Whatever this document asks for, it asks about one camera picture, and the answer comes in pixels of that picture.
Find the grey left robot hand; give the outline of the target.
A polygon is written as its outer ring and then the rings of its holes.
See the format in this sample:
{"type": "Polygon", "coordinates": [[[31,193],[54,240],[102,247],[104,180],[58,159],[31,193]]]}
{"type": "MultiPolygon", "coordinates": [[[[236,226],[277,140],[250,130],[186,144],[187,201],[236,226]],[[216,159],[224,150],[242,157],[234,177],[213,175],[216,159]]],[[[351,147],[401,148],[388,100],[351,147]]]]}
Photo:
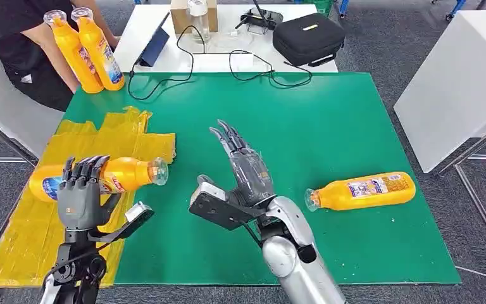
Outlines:
{"type": "Polygon", "coordinates": [[[75,161],[72,156],[65,162],[57,205],[59,219],[67,230],[88,231],[109,222],[122,196],[112,193],[101,204],[101,170],[109,159],[109,155],[96,155],[75,161]]]}

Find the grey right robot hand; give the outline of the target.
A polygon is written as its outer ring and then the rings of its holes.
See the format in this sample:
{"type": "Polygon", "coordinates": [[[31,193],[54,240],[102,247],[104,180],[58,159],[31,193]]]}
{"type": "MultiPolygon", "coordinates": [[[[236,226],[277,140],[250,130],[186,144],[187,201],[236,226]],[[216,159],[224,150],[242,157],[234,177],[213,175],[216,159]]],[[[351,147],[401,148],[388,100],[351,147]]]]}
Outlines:
{"type": "Polygon", "coordinates": [[[275,194],[273,181],[262,156],[234,127],[220,119],[217,123],[220,127],[210,127],[209,131],[216,136],[228,156],[242,204],[254,206],[272,197],[275,194]]]}

